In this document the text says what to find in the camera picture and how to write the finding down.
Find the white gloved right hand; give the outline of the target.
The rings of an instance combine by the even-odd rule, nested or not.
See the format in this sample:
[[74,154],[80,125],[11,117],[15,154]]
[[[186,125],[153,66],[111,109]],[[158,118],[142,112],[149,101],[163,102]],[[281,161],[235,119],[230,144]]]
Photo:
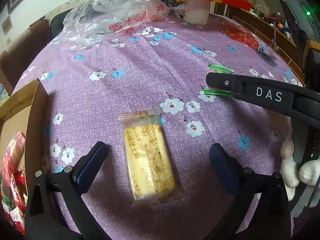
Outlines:
[[280,149],[280,155],[282,158],[280,174],[285,184],[289,202],[293,200],[296,187],[300,182],[308,186],[316,186],[319,178],[320,168],[319,159],[307,161],[300,168],[298,168],[298,165],[293,158],[294,151],[295,145],[292,133],[289,133]]

